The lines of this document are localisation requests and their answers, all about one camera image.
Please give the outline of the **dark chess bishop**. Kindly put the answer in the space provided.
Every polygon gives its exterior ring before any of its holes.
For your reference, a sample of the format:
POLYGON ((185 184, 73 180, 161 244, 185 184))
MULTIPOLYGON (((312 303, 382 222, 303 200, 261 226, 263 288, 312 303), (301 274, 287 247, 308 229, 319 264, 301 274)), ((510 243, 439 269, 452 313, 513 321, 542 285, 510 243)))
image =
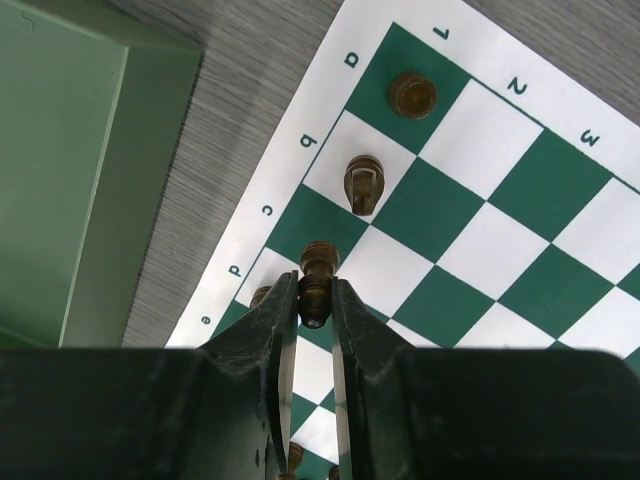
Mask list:
POLYGON ((302 251, 299 267, 298 313, 310 329, 322 328, 331 314, 331 279, 337 273, 340 255, 327 241, 314 241, 302 251))

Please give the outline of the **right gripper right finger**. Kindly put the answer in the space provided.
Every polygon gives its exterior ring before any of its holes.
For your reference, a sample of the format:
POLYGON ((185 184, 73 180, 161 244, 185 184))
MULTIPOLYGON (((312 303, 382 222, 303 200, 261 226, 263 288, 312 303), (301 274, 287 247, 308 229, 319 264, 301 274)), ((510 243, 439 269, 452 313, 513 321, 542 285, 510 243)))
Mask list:
POLYGON ((407 479, 412 470, 396 355, 409 342, 332 279, 335 413, 342 479, 407 479))

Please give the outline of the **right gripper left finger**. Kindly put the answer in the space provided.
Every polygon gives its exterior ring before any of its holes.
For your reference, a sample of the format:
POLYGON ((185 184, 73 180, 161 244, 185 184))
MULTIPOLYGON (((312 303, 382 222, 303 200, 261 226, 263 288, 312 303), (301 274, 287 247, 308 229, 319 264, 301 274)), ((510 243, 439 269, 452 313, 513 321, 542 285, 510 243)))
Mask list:
POLYGON ((285 470, 297 339, 298 274, 198 351, 206 356, 196 470, 285 470))

